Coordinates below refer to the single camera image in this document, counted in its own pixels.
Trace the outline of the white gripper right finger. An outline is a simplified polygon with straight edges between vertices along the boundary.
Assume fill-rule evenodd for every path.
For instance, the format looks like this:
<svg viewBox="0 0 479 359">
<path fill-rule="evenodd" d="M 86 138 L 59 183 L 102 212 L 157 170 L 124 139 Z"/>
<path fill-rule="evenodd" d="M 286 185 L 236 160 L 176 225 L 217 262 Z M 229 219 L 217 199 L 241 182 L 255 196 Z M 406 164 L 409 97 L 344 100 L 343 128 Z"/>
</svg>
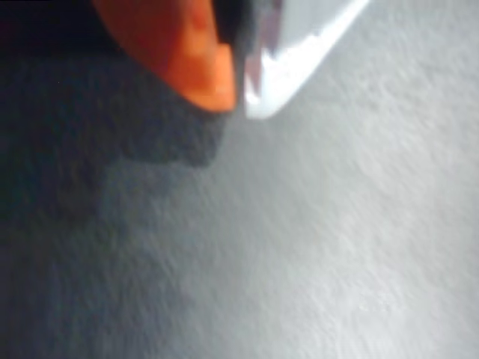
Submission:
<svg viewBox="0 0 479 359">
<path fill-rule="evenodd" d="M 369 4 L 369 0 L 262 1 L 254 45 L 245 59 L 246 117 L 265 120 L 282 110 Z"/>
</svg>

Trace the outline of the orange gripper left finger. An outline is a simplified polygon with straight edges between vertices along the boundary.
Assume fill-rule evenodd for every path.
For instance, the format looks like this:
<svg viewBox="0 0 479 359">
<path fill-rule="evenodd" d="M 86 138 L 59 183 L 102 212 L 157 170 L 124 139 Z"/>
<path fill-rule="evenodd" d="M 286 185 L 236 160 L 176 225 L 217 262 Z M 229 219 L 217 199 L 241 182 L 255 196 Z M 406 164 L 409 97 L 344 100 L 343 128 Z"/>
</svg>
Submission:
<svg viewBox="0 0 479 359">
<path fill-rule="evenodd" d="M 237 101 L 231 47 L 220 41 L 211 1 L 94 1 L 107 32 L 131 58 L 197 107 Z"/>
</svg>

